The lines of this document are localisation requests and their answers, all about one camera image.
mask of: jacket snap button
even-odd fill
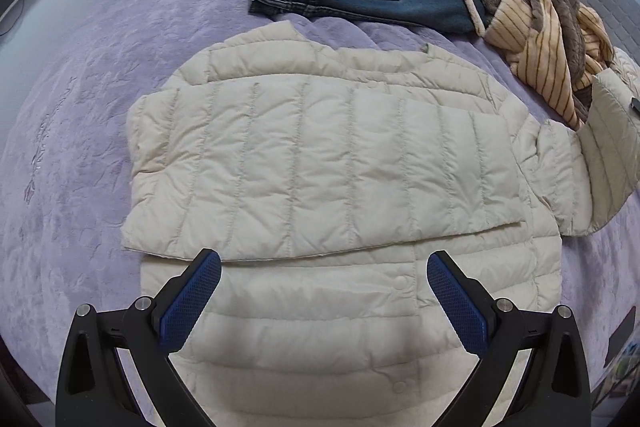
[[[396,394],[404,393],[405,389],[406,389],[406,384],[404,382],[396,382],[394,384],[394,393]]]
[[[399,275],[394,279],[394,288],[396,290],[404,290],[407,286],[409,286],[409,277]]]

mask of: bed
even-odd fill
[[[481,39],[338,18],[273,20],[334,48],[435,44],[493,75],[536,119],[559,118]],[[248,14],[247,0],[100,0],[24,103],[0,160],[0,335],[50,398],[78,305],[120,309],[140,295],[142,254],[120,246],[130,207],[127,110],[200,49],[271,21]],[[592,385],[609,335],[640,301],[639,239],[636,192],[603,230],[563,243],[562,300],[577,316]]]

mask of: striped fabric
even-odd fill
[[[613,59],[612,45],[595,10],[581,5],[578,24],[586,43],[586,68],[573,86],[551,0],[502,0],[484,34],[489,44],[504,50],[513,74],[540,93],[575,130],[583,121],[574,92],[591,86],[593,75]]]

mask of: metal screw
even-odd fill
[[[509,299],[498,299],[495,301],[495,305],[501,312],[510,312],[513,310],[513,303]]]
[[[78,315],[78,317],[84,317],[90,311],[91,311],[91,306],[89,306],[89,304],[80,304],[78,306],[78,309],[76,310],[76,315]]]
[[[571,318],[571,308],[568,306],[558,306],[558,315],[560,315],[564,319]]]
[[[151,306],[151,299],[149,297],[141,297],[136,301],[136,309],[141,312],[146,310]]]

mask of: cream puffer jacket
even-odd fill
[[[604,71],[574,132],[436,46],[332,50],[279,22],[196,54],[129,111],[122,227],[127,248],[154,254],[148,295],[202,248],[223,259],[172,355],[188,388],[220,427],[431,425],[477,359],[428,256],[447,250],[496,298],[553,309],[560,235],[602,227],[638,182],[631,96]]]

